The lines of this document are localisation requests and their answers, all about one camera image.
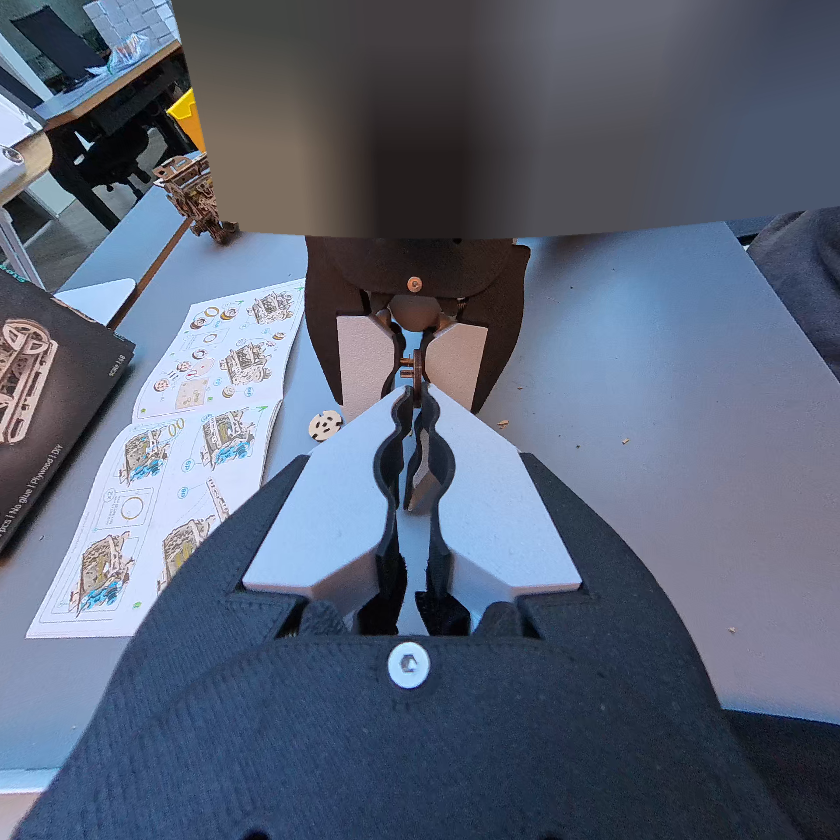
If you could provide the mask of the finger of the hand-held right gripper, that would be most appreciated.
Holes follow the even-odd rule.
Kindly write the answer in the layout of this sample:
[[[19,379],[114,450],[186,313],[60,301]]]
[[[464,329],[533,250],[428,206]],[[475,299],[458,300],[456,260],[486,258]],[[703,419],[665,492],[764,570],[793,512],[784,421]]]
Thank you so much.
[[[424,379],[472,413],[487,334],[486,327],[458,321],[423,332]]]
[[[338,316],[339,365],[343,420],[378,403],[393,388],[403,356],[402,332],[390,315]]]

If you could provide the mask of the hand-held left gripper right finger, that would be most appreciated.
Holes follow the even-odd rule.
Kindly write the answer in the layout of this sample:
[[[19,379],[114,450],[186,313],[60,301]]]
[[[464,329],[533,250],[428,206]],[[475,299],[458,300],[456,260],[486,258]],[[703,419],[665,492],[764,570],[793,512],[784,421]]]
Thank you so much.
[[[581,577],[514,445],[435,385],[420,412],[420,499],[430,511],[430,635],[466,635],[489,604],[573,592]]]

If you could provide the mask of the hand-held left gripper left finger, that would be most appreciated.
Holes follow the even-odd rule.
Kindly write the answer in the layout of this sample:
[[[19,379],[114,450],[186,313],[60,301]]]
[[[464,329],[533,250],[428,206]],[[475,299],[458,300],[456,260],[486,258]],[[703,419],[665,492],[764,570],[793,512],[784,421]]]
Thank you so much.
[[[406,592],[396,510],[412,387],[394,390],[309,456],[243,584],[327,600],[363,634],[395,635]]]

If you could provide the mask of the grey desk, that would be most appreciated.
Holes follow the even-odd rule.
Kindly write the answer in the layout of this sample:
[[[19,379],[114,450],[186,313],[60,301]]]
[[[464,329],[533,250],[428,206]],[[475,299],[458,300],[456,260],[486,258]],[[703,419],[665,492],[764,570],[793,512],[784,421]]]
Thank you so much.
[[[838,382],[724,223],[530,239],[481,419],[646,563],[724,707],[838,721]],[[184,234],[121,321],[133,366],[2,560],[2,792],[42,790],[123,638],[25,635],[190,305],[305,273],[300,237]]]

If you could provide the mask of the wooden-top background desk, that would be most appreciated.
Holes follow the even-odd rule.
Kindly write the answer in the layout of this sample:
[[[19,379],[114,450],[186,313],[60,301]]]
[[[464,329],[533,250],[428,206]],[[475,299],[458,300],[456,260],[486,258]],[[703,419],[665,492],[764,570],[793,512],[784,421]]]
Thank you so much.
[[[109,231],[119,219],[93,188],[128,184],[130,174],[149,181],[137,164],[147,127],[163,137],[164,159],[195,150],[166,113],[180,97],[177,86],[189,88],[190,80],[175,40],[126,70],[91,79],[36,109],[52,149],[49,173]]]

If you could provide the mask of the scattered small wood chips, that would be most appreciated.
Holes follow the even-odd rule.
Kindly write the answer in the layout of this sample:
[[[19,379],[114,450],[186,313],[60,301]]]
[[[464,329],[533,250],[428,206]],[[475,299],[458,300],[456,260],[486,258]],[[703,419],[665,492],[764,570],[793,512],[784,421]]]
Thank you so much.
[[[564,385],[500,382],[479,416],[618,532],[699,646],[745,638],[740,596],[727,579],[736,545],[712,517],[715,493],[691,465],[691,435],[668,432],[635,398]]]

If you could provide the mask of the assembled wooden mechanical model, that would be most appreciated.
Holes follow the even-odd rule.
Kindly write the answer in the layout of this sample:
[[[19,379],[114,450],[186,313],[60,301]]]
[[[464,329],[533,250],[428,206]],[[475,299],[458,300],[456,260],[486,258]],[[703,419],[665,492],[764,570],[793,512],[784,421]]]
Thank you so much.
[[[180,215],[191,222],[195,236],[209,233],[215,242],[225,245],[238,233],[238,224],[219,219],[205,152],[193,157],[174,156],[154,168],[154,175],[154,184],[164,189]]]

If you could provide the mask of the open assembly instruction booklet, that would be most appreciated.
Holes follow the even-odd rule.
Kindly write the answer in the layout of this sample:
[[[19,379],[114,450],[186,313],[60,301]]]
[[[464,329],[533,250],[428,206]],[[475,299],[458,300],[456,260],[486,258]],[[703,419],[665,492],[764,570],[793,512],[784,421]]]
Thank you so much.
[[[305,280],[191,306],[93,482],[26,637],[126,637],[260,487]]]

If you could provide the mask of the yellow plastic bin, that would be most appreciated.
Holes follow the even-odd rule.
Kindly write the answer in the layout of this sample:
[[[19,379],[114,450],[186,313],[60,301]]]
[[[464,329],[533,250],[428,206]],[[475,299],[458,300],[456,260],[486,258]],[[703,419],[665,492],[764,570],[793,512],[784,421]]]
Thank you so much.
[[[204,154],[206,145],[198,117],[194,89],[189,88],[166,112],[193,142],[198,151]]]

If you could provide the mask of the black model kit box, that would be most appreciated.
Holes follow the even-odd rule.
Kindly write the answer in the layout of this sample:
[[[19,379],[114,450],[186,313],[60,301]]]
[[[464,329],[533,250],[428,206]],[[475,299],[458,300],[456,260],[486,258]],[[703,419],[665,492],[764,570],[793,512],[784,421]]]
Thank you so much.
[[[128,368],[134,344],[4,270],[1,328],[5,549]]]

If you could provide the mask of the white rounded panel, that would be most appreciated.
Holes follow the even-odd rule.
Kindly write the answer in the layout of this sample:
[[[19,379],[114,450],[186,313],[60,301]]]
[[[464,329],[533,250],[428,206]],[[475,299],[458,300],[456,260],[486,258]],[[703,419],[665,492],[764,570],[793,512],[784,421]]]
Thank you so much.
[[[107,327],[136,287],[135,280],[122,278],[90,287],[60,290],[55,299],[89,321]]]

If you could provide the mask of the stack of small white boxes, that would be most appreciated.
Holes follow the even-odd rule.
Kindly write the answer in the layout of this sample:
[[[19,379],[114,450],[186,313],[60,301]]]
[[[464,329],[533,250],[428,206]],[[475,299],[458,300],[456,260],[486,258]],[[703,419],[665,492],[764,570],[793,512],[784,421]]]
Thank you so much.
[[[94,1],[82,9],[110,47],[132,34],[146,37],[154,46],[181,39],[169,1]]]

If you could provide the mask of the person's grey shirt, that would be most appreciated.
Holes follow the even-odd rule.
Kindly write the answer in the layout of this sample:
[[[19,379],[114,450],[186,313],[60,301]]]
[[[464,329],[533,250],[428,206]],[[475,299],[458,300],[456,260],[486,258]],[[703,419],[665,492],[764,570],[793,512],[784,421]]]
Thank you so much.
[[[839,207],[775,217],[748,254],[839,377]]]

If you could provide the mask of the black office chair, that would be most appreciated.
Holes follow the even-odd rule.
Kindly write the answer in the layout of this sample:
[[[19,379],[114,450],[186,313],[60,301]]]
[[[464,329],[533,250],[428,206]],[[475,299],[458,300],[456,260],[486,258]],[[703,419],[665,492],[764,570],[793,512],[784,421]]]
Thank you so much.
[[[70,83],[65,91],[92,79],[89,68],[105,67],[100,55],[49,7],[20,17],[12,25],[59,68]],[[90,187],[104,186],[111,192],[114,184],[123,184],[140,200],[143,193],[130,177],[134,175],[145,184],[151,181],[138,163],[149,146],[149,134],[137,119],[112,134],[96,132],[87,126],[78,129],[66,126],[53,132],[50,141],[54,161],[68,164],[70,171],[79,174]]]

